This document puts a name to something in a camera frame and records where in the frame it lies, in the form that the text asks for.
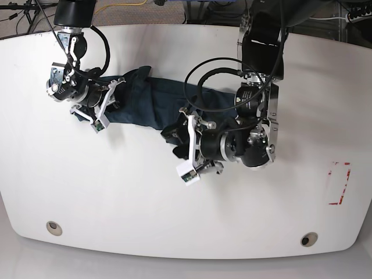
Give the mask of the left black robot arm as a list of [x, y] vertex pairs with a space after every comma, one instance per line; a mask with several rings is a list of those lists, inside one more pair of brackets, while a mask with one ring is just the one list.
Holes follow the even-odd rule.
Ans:
[[[195, 97], [180, 109], [177, 122], [162, 136], [176, 139], [174, 153], [183, 159], [178, 175], [191, 181], [209, 168], [218, 173], [224, 162], [239, 161], [257, 169], [276, 158], [278, 137], [278, 86], [284, 78], [284, 44], [288, 29], [307, 20], [323, 1], [253, 1], [242, 17], [237, 41], [237, 69], [220, 67], [204, 74]], [[217, 74], [243, 79], [234, 97], [236, 116], [221, 123], [205, 120], [203, 113], [215, 114], [203, 96], [205, 81]]]

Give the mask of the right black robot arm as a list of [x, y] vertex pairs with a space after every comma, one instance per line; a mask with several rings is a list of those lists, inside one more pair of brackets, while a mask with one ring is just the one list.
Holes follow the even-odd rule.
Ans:
[[[61, 29], [53, 35], [67, 62], [52, 64], [46, 91], [57, 102], [73, 102], [70, 113], [89, 121], [91, 127], [99, 132], [110, 124], [105, 111], [116, 103], [115, 89], [125, 79], [105, 81], [101, 78], [109, 66], [110, 47], [105, 35], [92, 25], [95, 5], [96, 1], [58, 2], [53, 23]], [[85, 28], [90, 28], [103, 41], [105, 62], [102, 68], [80, 69], [80, 60], [87, 52]]]

